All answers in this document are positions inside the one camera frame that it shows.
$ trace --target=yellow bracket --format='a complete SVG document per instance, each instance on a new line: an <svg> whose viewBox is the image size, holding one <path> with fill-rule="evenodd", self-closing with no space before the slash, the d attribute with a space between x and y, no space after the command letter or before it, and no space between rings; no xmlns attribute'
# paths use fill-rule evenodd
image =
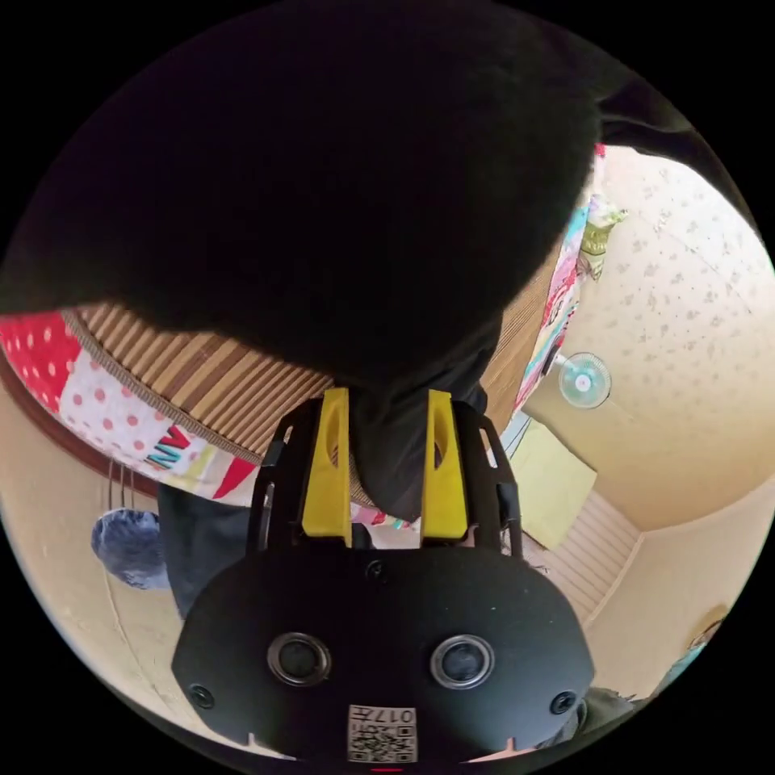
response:
<svg viewBox="0 0 775 775"><path fill-rule="evenodd" d="M436 467L436 449L441 462ZM422 538L458 540L468 529L463 469L449 393L428 394L425 480L422 488Z"/></svg>
<svg viewBox="0 0 775 775"><path fill-rule="evenodd" d="M327 390L312 454L302 530L310 538L343 538L350 524L350 400L346 387Z"/></svg>

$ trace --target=polka dot fabric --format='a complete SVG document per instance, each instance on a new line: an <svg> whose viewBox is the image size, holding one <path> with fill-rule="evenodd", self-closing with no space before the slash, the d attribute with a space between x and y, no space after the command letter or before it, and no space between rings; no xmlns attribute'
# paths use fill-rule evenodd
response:
<svg viewBox="0 0 775 775"><path fill-rule="evenodd" d="M58 312L0 318L0 342L27 390L69 430L150 479L248 505L258 469L175 425L103 369Z"/></svg>
<svg viewBox="0 0 775 775"><path fill-rule="evenodd" d="M59 410L62 391L81 353L58 312L3 318L0 337L9 363L27 390L49 411Z"/></svg>

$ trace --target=black background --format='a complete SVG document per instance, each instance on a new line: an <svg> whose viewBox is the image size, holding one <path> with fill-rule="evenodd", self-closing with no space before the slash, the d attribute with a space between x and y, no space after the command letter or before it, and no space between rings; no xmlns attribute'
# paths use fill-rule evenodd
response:
<svg viewBox="0 0 775 775"><path fill-rule="evenodd" d="M570 11L562 9L564 2L549 0L510 4L580 33L657 86L721 157L767 239L773 44L763 11L742 2L718 11L684 9L675 2L583 2ZM4 11L3 247L40 175L113 91L169 48L259 4L187 5L111 4L97 11L25 5ZM4 437L0 443L13 440ZM775 718L768 636L774 555L770 539L727 624L671 689L633 721L551 771L741 767L744 760L766 766ZM4 536L0 569L5 609L0 750L8 760L0 766L10 768L14 761L33 770L61 765L103 773L219 769L129 710L82 665L39 607ZM520 772L530 757L520 759L469 766ZM256 764L257 771L274 769L269 760Z"/></svg>

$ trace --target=screw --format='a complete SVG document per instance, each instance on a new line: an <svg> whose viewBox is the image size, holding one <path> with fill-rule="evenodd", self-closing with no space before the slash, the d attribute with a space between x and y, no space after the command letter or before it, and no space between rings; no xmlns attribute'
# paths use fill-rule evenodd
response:
<svg viewBox="0 0 775 775"><path fill-rule="evenodd" d="M549 705L549 710L555 715L560 716L567 713L576 702L576 695L573 692L560 692Z"/></svg>
<svg viewBox="0 0 775 775"><path fill-rule="evenodd" d="M202 710L210 710L216 704L212 694L199 684L193 684L191 686L188 690L188 696L191 698L191 701Z"/></svg>
<svg viewBox="0 0 775 775"><path fill-rule="evenodd" d="M388 572L385 568L385 563L380 559L372 560L366 566L366 578L377 584L385 584L388 581Z"/></svg>

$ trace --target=sticker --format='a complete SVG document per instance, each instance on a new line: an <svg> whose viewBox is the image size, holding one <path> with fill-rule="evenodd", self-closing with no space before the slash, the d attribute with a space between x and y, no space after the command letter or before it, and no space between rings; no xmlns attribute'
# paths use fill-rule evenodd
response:
<svg viewBox="0 0 775 775"><path fill-rule="evenodd" d="M351 705L347 721L347 760L366 763L417 761L415 709Z"/></svg>

